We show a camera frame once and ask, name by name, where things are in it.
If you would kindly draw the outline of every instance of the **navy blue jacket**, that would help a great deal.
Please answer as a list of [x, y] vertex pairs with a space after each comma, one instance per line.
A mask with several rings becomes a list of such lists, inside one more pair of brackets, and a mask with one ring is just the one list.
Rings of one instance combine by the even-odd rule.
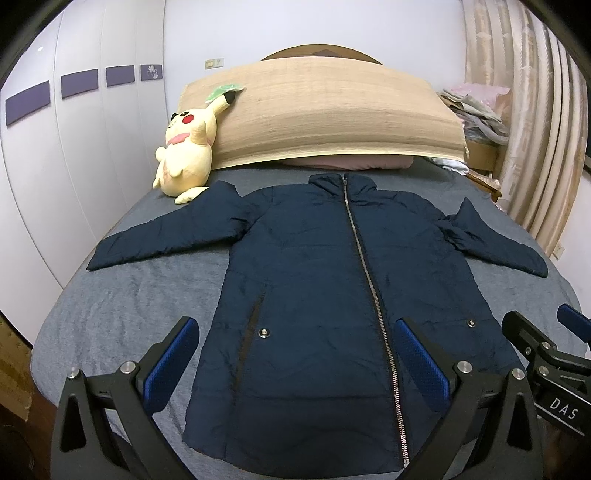
[[417, 453], [440, 414], [397, 357], [400, 317], [479, 370], [518, 366], [464, 254], [547, 275], [533, 249], [489, 228], [467, 199], [445, 216], [414, 193], [333, 173], [244, 197], [218, 181], [104, 239], [88, 269], [219, 241], [232, 243], [230, 263], [184, 440], [284, 478], [397, 471]]

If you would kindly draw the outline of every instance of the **zipper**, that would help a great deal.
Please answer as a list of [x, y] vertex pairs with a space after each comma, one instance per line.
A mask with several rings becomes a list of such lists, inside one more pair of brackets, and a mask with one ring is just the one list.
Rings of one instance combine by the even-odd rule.
[[394, 354], [390, 348], [390, 342], [388, 341], [388, 332], [384, 323], [384, 317], [382, 315], [382, 307], [379, 304], [378, 292], [374, 287], [374, 282], [369, 275], [367, 263], [363, 256], [363, 250], [361, 249], [361, 242], [359, 241], [359, 235], [357, 234], [357, 227], [353, 221], [353, 215], [351, 214], [351, 208], [349, 206], [349, 195], [347, 191], [347, 177], [342, 177], [343, 180], [343, 193], [345, 194], [345, 207], [347, 208], [347, 215], [349, 216], [349, 222], [351, 224], [351, 230], [353, 230], [353, 236], [355, 237], [355, 244], [357, 245], [357, 252], [363, 265], [363, 271], [365, 272], [365, 278], [368, 281], [369, 289], [371, 290], [372, 297], [374, 299], [375, 311], [378, 315], [379, 328], [382, 332], [382, 339], [384, 340], [384, 346], [386, 347], [386, 353], [388, 355], [388, 362], [390, 363], [390, 371], [392, 374], [392, 391], [394, 392], [394, 410], [396, 412], [396, 418], [398, 420], [398, 430], [400, 431], [400, 445], [402, 448], [402, 461], [406, 468], [410, 463], [410, 456], [408, 454], [408, 442], [406, 437], [406, 431], [404, 429], [404, 419], [402, 417], [402, 406], [400, 403], [400, 386], [398, 385], [398, 370], [396, 369], [396, 362], [394, 361]]

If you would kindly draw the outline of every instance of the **pillow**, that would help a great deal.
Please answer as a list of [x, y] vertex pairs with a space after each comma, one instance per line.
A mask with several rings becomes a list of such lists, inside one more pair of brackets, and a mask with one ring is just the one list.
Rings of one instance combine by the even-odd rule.
[[464, 159], [462, 123], [424, 80], [383, 65], [290, 57], [243, 65], [185, 87], [178, 111], [218, 86], [245, 87], [217, 119], [212, 168], [330, 154]]
[[351, 154], [351, 155], [318, 155], [316, 157], [288, 158], [281, 163], [294, 167], [315, 167], [328, 170], [369, 170], [381, 168], [383, 170], [396, 170], [409, 168], [413, 164], [414, 157], [410, 155], [378, 155], [378, 154]]

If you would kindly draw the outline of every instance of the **beige curtain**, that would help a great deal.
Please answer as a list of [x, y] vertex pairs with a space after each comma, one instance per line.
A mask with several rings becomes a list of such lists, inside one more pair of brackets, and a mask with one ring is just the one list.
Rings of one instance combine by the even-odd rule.
[[556, 36], [518, 0], [463, 0], [466, 82], [512, 89], [499, 204], [550, 255], [587, 144], [587, 86]]

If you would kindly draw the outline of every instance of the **purple panel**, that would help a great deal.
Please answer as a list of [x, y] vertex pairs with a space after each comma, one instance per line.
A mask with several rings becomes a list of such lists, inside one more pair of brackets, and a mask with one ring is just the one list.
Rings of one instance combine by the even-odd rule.
[[107, 87], [135, 82], [135, 66], [107, 67]]
[[90, 92], [99, 87], [99, 71], [85, 70], [61, 76], [61, 97], [68, 98], [78, 93]]
[[142, 82], [146, 80], [160, 80], [162, 78], [162, 65], [150, 63], [139, 66], [139, 75]]
[[6, 126], [51, 103], [49, 80], [6, 99]]

